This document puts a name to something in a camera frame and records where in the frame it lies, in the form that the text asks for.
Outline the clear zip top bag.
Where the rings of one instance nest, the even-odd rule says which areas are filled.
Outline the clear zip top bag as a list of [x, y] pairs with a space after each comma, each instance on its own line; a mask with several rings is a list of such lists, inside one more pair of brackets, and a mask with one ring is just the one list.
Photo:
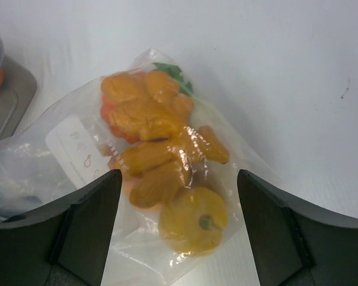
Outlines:
[[171, 285], [242, 228], [240, 170], [279, 180], [150, 49], [0, 140], [0, 285]]

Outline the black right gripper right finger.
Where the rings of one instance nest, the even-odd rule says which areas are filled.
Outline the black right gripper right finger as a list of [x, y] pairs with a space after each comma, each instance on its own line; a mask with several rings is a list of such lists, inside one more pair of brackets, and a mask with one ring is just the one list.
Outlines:
[[358, 285], [358, 218], [247, 170], [239, 171], [237, 188], [261, 285]]

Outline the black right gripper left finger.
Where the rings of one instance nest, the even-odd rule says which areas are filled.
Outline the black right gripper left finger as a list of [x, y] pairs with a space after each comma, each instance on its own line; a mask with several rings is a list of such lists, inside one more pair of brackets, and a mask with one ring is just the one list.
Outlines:
[[0, 285], [100, 285], [121, 184], [111, 170], [47, 204], [0, 198]]

